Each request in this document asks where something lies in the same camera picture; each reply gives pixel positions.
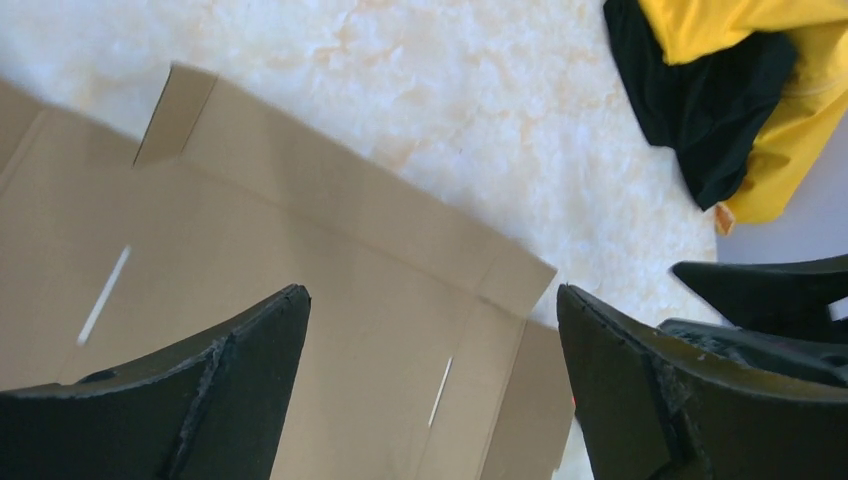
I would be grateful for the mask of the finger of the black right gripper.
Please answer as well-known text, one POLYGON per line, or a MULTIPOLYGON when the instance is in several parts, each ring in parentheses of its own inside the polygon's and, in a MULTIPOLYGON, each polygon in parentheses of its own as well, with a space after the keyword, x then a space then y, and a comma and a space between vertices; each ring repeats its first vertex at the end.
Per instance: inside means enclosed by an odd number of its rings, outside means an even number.
POLYGON ((681 261, 671 267, 693 293, 742 329, 845 344, 847 319, 831 304, 847 297, 847 256, 784 264, 681 261))
POLYGON ((845 388, 847 346, 798 340, 680 319, 659 325, 666 335, 741 365, 845 388))

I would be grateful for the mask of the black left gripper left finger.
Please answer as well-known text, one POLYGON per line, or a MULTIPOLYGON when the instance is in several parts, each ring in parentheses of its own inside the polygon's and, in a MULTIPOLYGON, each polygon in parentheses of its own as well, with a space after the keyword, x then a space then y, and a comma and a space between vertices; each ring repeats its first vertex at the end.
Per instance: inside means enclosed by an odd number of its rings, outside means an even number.
POLYGON ((76 383, 3 392, 2 477, 269 478, 310 310, 292 284, 76 383))

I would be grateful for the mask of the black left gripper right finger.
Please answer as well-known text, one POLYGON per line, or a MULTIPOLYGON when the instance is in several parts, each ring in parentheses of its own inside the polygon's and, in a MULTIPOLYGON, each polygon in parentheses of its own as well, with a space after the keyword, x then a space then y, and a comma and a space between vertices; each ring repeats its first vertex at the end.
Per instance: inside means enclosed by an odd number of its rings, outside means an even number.
POLYGON ((559 334, 597 479, 843 479, 847 392, 743 366, 574 285, 559 334))

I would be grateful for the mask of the brown cardboard box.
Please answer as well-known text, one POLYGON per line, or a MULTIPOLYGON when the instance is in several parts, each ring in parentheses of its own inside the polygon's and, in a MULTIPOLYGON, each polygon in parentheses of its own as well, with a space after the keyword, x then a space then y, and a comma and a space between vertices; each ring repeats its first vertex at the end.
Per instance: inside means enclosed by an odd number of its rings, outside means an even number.
POLYGON ((141 141, 1 86, 1 395, 73 384, 297 284, 267 479, 549 479, 573 409, 554 271, 216 75, 171 68, 141 141))

